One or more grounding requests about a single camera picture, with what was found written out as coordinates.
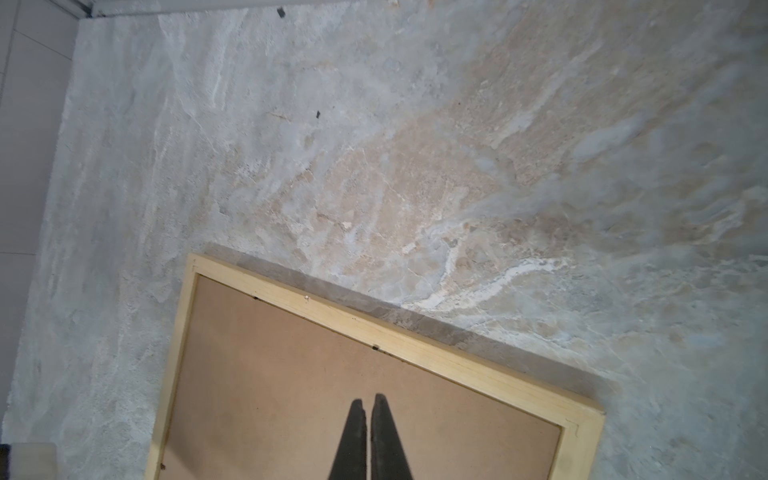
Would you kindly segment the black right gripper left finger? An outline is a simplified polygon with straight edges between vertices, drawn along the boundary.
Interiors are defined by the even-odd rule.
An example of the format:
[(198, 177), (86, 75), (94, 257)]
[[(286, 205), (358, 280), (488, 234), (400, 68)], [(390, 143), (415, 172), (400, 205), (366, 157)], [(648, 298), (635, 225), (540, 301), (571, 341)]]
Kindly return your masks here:
[(367, 479), (367, 420), (361, 399), (350, 405), (328, 479)]

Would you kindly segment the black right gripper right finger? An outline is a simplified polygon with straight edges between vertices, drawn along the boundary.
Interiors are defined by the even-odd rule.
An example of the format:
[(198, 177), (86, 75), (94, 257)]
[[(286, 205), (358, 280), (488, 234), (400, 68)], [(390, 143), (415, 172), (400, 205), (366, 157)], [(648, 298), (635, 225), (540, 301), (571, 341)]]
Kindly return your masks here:
[(413, 479), (389, 403), (382, 393), (375, 396), (370, 441), (372, 480)]

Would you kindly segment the brown cardboard backing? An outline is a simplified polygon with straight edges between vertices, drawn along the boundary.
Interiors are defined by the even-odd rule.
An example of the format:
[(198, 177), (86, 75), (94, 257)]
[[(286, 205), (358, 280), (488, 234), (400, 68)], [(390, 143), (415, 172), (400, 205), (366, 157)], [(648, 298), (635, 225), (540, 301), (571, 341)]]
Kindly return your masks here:
[(545, 479), (560, 430), (218, 282), (196, 288), (161, 477), (324, 479), (388, 400), (417, 479)]

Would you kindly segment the light wooden picture frame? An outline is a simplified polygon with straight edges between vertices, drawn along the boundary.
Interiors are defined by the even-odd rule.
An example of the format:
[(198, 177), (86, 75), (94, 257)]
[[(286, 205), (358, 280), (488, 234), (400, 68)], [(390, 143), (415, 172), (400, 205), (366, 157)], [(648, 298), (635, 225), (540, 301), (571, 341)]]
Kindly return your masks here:
[[(218, 259), (192, 254), (172, 334), (168, 365), (150, 443), (145, 475), (164, 479), (163, 467), (172, 412), (197, 284), (209, 279), (298, 316), (428, 373), (555, 425), (560, 430), (545, 479), (589, 477), (605, 423), (592, 400), (548, 385), (509, 368), (452, 349), (366, 314), (305, 293)], [(371, 410), (367, 420), (367, 479), (371, 479)]]

